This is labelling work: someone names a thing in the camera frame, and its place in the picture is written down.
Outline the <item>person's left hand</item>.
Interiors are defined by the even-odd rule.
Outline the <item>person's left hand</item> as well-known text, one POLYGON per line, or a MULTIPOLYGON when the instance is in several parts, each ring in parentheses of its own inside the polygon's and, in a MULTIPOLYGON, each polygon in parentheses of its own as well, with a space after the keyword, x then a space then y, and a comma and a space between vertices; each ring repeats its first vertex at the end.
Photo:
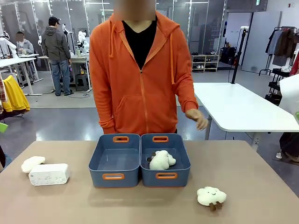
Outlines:
POLYGON ((201 111, 197 109, 190 109, 185 112, 185 116, 196 122, 197 130, 206 129, 208 121, 201 111))

